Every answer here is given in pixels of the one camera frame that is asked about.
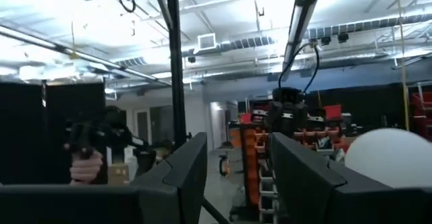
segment metal pole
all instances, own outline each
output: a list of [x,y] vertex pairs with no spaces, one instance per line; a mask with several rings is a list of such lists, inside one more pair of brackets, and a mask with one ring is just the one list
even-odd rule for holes
[[210,204],[210,202],[203,198],[202,207],[219,223],[219,224],[230,224],[230,222],[223,217],[223,215],[217,211],[217,209]]
[[171,28],[169,27],[169,50],[171,51],[171,83],[173,94],[174,148],[186,142],[186,116],[184,113],[182,41],[178,0],[167,0]]
[[[309,21],[311,20],[313,10],[315,5],[317,4],[317,0],[295,0],[294,4],[294,12],[292,18],[292,24],[290,27],[290,34],[288,37],[288,42],[285,50],[285,57],[283,60],[283,66],[292,66],[288,65],[288,62],[294,56],[295,51],[300,46],[304,33],[309,25]],[[286,80],[290,75],[291,68],[288,68],[285,74],[283,75],[283,80]]]
[[165,0],[157,0],[159,7],[161,8],[162,17],[167,24],[168,29],[173,28],[173,20],[171,19],[171,14],[169,8],[165,5]]

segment person's hand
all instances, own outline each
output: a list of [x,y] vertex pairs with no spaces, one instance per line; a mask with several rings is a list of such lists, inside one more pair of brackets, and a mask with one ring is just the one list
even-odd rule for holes
[[72,166],[70,168],[71,185],[86,185],[93,181],[101,170],[102,154],[94,151],[89,159],[81,159],[79,154],[72,155]]

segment white balloon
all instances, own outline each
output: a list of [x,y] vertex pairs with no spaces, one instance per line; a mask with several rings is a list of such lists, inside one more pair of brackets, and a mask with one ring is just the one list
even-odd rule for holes
[[373,130],[353,141],[345,166],[392,188],[432,187],[432,143],[406,130]]

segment door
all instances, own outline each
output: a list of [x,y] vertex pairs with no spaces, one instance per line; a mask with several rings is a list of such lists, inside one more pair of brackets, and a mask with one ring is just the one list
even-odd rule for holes
[[151,121],[150,111],[148,109],[140,109],[134,112],[135,134],[151,144]]

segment cart wheel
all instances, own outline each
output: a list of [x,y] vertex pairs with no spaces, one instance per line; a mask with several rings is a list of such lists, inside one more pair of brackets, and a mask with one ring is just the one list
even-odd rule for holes
[[219,173],[221,174],[222,177],[227,177],[228,174],[230,173],[228,159],[226,156],[219,156],[219,157],[220,157]]

